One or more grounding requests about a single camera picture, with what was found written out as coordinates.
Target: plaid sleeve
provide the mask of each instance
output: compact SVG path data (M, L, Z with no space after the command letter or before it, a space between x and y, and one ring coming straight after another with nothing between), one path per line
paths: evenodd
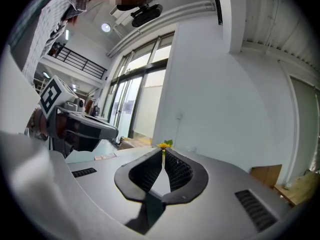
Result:
M27 27L36 19L36 17L39 16L42 8L44 8L50 1L51 0L32 0L24 9L8 38L8 44L12 50L20 41Z

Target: corrugated ceiling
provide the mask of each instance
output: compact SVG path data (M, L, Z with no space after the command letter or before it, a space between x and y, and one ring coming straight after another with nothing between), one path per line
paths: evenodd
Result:
M315 35L292 0L246 0L243 41L291 54L320 72Z

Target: person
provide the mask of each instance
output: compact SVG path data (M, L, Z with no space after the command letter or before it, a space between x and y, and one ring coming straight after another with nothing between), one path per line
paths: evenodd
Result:
M33 0L17 22L8 40L11 53L22 74L32 84L40 58L46 55L68 23L75 24L78 15L85 12L91 0ZM135 7L150 0L102 0L114 5ZM66 117L56 120L58 136L66 127ZM33 132L48 135L46 118L38 105L27 124Z

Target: railing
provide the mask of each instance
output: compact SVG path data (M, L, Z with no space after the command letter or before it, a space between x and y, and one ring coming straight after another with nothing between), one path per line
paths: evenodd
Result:
M86 72L98 79L102 79L104 72L107 71L107 69L105 69L104 67L99 66L93 61L56 42L53 44L48 55L62 62L65 62L83 72Z

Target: round ceiling light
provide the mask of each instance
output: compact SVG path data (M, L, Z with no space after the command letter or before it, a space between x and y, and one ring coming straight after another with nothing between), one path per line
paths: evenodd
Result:
M111 27L109 24L107 23L103 23L102 26L101 26L101 29L104 31L104 32L109 32L111 30Z

